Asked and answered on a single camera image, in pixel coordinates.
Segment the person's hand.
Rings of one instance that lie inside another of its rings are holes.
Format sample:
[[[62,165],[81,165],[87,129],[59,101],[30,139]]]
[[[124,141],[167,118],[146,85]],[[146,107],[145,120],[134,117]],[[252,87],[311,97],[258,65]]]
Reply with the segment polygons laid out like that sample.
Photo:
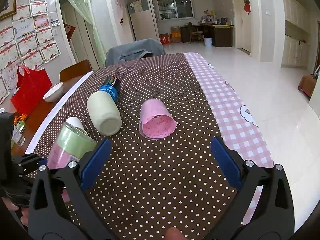
[[[20,221],[22,225],[28,226],[29,223],[29,209],[27,207],[18,207],[11,202],[9,198],[2,198],[4,204],[8,208],[8,210],[12,211],[13,213],[21,212]]]

